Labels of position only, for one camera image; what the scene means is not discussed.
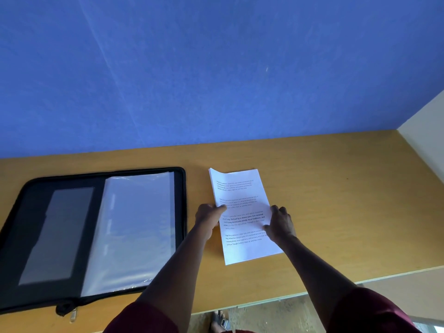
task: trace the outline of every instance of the stack of paper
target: stack of paper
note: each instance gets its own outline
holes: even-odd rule
[[[270,224],[270,205],[258,170],[220,173],[210,168],[216,205],[227,210],[219,223],[225,265],[281,253],[263,226]]]

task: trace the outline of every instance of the hand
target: hand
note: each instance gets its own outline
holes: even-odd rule
[[[226,210],[226,205],[220,207],[209,204],[201,204],[196,213],[196,225],[204,229],[206,240],[211,237],[213,228],[219,222],[219,218]]]
[[[271,206],[270,209],[273,213],[270,225],[264,225],[268,237],[277,245],[287,237],[296,237],[291,216],[287,213],[286,208],[280,207],[278,209],[277,206]]]

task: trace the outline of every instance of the tiled floor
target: tiled floor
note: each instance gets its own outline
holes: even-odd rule
[[[243,308],[229,308],[231,326],[256,333],[325,333],[308,296]],[[210,313],[191,317],[188,333],[207,333]]]

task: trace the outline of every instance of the blue wall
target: blue wall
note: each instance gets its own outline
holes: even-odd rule
[[[398,128],[444,0],[1,0],[0,157]]]

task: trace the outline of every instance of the maroon sleeve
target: maroon sleeve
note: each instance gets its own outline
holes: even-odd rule
[[[358,288],[336,306],[327,333],[420,333],[410,318],[386,297]]]
[[[179,333],[165,314],[150,304],[134,302],[123,309],[103,333]]]

